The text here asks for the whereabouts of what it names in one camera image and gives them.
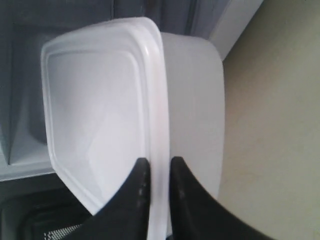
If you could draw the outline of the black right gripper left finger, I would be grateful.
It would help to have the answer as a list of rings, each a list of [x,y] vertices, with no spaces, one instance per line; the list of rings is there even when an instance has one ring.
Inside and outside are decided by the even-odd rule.
[[[145,240],[151,205],[151,167],[138,158],[122,186],[97,214],[65,240]]]

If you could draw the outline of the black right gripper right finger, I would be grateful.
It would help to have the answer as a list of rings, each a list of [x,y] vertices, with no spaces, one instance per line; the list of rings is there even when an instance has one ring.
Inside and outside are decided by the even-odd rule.
[[[169,164],[169,213],[173,240],[276,240],[223,206],[200,183],[182,156]]]

